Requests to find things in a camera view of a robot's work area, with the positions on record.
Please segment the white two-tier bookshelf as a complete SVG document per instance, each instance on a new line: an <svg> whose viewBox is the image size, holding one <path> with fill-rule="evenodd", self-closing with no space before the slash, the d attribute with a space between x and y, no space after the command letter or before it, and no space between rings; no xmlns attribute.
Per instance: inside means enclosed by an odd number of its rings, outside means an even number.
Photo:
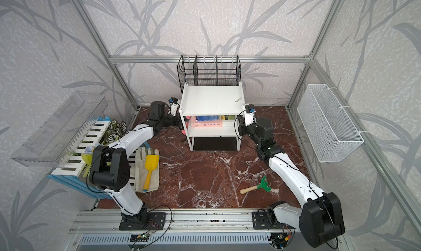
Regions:
<svg viewBox="0 0 421 251"><path fill-rule="evenodd" d="M185 86L179 114L185 130L185 121L192 116L239 115L244 110L242 83L236 86ZM241 139L237 136L238 122L232 127L202 127L185 130L191 151L239 151Z"/></svg>

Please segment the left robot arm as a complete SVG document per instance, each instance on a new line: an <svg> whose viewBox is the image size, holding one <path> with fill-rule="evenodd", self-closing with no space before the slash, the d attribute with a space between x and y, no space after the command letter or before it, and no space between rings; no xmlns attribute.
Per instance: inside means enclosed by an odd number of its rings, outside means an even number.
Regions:
<svg viewBox="0 0 421 251"><path fill-rule="evenodd" d="M107 146L99 145L93 150L88 181L101 192L110 194L127 220L144 223L148 216L143 201L129 183L128 158L163 128L178 127L181 121L178 108L177 98L170 98L168 103L154 101L146 120L117 141Z"/></svg>

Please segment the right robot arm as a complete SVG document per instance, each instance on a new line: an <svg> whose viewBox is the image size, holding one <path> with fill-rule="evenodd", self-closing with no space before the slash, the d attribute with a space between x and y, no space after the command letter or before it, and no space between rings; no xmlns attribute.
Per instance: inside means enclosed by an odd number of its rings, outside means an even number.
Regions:
<svg viewBox="0 0 421 251"><path fill-rule="evenodd" d="M242 112L236 116L235 126L238 138L251 138L258 158L283 180L298 200L298 208L287 203L272 205L268 212L273 222L299 229L313 248L343 235L345 225L339 197L333 192L324 192L298 169L275 141L271 120Z"/></svg>

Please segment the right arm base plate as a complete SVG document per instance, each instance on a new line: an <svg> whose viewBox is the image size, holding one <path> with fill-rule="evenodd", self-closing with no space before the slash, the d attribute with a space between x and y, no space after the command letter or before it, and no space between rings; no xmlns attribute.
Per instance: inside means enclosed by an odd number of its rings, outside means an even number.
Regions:
<svg viewBox="0 0 421 251"><path fill-rule="evenodd" d="M270 229L287 229L287 227L296 229L292 224L279 222L272 210L259 209L252 212L253 229L270 230Z"/></svg>

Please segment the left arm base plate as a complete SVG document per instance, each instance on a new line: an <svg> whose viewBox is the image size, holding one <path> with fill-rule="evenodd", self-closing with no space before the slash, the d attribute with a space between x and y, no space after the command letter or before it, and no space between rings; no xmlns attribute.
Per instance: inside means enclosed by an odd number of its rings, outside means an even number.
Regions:
<svg viewBox="0 0 421 251"><path fill-rule="evenodd" d="M118 228L120 231L161 231L166 221L165 212L141 213L139 215L126 215L122 213L121 215L122 220Z"/></svg>

